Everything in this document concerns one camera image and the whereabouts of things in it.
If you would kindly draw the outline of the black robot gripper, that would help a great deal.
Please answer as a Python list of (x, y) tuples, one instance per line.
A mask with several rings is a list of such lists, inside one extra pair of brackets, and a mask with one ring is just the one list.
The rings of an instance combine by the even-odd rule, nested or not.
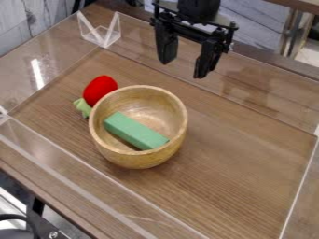
[(159, 21), (164, 23), (157, 23), (155, 26), (159, 61), (168, 64), (176, 59), (177, 35), (200, 42), (203, 44), (193, 78), (205, 78), (216, 68), (222, 52), (230, 51), (234, 34), (239, 29), (236, 23), (218, 13), (220, 0), (177, 0), (176, 2), (153, 0), (152, 5), (155, 7), (152, 23)]

